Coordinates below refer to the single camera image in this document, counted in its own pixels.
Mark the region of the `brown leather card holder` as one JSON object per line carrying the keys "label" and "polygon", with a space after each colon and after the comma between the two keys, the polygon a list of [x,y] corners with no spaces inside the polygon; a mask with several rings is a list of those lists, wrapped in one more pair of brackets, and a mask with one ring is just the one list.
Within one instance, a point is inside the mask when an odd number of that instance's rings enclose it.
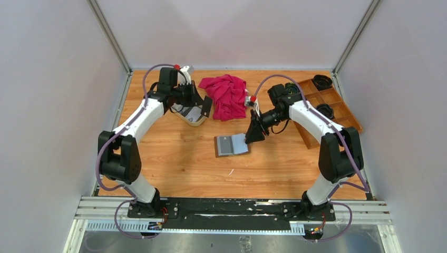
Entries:
{"label": "brown leather card holder", "polygon": [[251,148],[245,143],[245,134],[221,135],[214,137],[216,158],[249,154]]}

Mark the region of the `black credit card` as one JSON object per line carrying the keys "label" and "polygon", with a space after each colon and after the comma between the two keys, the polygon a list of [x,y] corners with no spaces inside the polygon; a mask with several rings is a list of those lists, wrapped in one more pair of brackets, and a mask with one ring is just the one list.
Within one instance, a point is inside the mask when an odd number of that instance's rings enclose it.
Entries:
{"label": "black credit card", "polygon": [[204,117],[207,117],[207,118],[210,117],[212,105],[213,105],[213,99],[206,95],[203,100],[202,107],[201,107],[201,112],[200,112],[201,115]]}
{"label": "black credit card", "polygon": [[229,135],[218,136],[216,138],[217,144],[217,156],[228,156],[233,155],[234,148],[232,145],[232,137]]}

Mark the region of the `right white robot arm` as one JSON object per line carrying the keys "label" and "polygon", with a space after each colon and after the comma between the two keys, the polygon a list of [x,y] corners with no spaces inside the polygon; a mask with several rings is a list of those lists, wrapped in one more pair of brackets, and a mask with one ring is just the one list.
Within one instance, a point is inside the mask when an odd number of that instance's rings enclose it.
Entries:
{"label": "right white robot arm", "polygon": [[360,189],[369,191],[361,175],[364,160],[359,132],[354,127],[344,127],[317,111],[302,94],[289,93],[283,84],[268,90],[273,109],[264,113],[257,108],[250,110],[250,125],[245,143],[264,141],[271,128],[283,121],[293,121],[306,129],[319,143],[319,176],[306,190],[300,201],[304,218],[314,220],[321,215],[336,190],[354,175],[361,180]]}

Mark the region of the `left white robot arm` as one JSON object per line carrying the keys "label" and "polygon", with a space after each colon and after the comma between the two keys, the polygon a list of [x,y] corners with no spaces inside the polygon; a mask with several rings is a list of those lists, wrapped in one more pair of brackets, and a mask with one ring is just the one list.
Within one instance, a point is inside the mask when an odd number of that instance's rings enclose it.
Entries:
{"label": "left white robot arm", "polygon": [[149,218],[161,210],[160,193],[142,175],[138,144],[149,128],[172,106],[193,107],[204,104],[191,78],[191,65],[158,64],[159,79],[150,87],[142,83],[143,99],[138,108],[112,131],[102,131],[98,137],[95,176],[105,191],[123,188],[132,197],[130,207]]}

